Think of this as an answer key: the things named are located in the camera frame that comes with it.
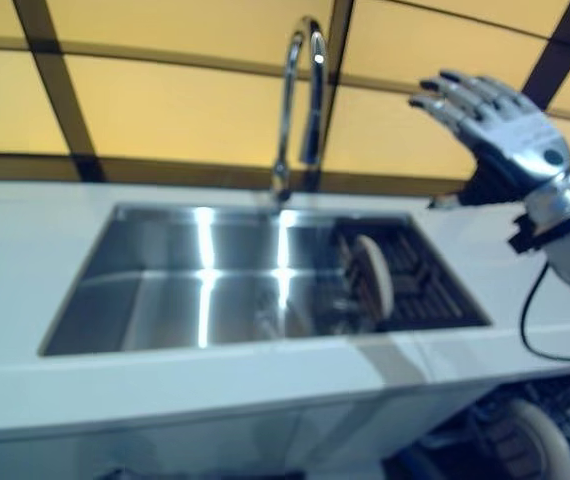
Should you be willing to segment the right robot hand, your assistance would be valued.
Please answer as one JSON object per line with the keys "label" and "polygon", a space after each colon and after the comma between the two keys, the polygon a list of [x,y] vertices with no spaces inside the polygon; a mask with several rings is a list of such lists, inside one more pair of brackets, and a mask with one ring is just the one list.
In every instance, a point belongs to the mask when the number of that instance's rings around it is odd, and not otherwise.
{"label": "right robot hand", "polygon": [[564,135],[529,97],[504,82],[443,69],[420,87],[408,104],[447,128],[476,161],[464,187],[434,196],[430,208],[522,201],[570,173]]}

